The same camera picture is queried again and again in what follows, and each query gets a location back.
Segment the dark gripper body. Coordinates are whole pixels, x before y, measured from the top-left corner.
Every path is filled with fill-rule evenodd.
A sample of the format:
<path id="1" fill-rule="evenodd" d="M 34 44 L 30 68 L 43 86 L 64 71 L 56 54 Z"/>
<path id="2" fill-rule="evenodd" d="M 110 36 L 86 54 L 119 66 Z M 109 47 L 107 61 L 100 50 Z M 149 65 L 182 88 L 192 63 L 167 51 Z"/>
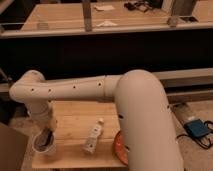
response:
<path id="1" fill-rule="evenodd" d="M 52 132 L 51 131 L 45 132 L 39 138 L 38 147 L 39 148 L 47 147 L 51 142 L 52 142 Z"/>

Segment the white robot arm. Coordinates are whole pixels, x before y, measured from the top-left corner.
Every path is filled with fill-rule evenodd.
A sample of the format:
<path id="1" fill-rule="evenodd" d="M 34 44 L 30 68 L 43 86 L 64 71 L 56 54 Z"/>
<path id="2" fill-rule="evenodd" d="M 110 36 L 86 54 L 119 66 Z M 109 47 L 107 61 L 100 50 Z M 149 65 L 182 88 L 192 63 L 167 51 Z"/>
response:
<path id="1" fill-rule="evenodd" d="M 50 102 L 112 100 L 116 106 L 129 171 L 184 171 L 168 98 L 159 78 L 146 70 L 123 75 L 47 81 L 29 70 L 9 89 L 41 128 L 56 129 Z"/>

